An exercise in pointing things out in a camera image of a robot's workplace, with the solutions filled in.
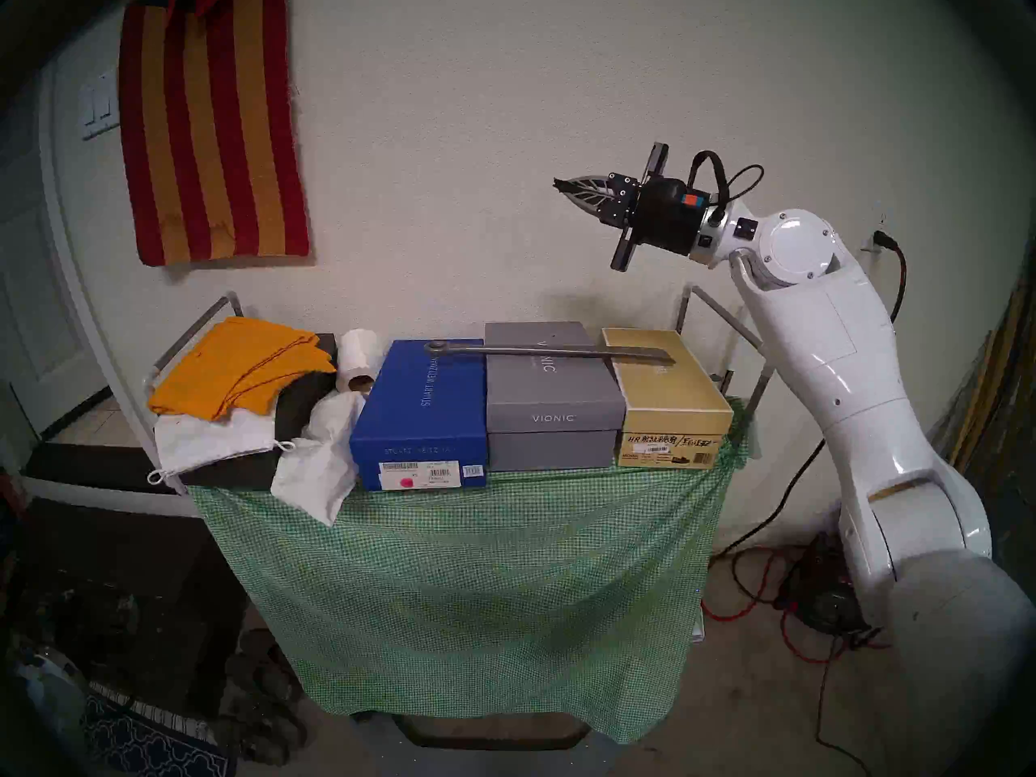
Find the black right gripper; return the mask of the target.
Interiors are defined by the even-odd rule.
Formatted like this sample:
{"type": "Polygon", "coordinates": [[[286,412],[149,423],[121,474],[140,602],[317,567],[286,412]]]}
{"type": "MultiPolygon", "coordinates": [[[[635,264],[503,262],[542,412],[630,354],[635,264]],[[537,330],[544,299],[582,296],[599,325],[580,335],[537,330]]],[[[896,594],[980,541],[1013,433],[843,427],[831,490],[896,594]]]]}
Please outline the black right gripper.
{"type": "Polygon", "coordinates": [[[640,246],[683,258],[691,255],[710,204],[709,194],[664,177],[669,146],[653,144],[643,177],[611,173],[553,179],[553,188],[576,207],[622,234],[610,268],[626,272],[640,246]]]}

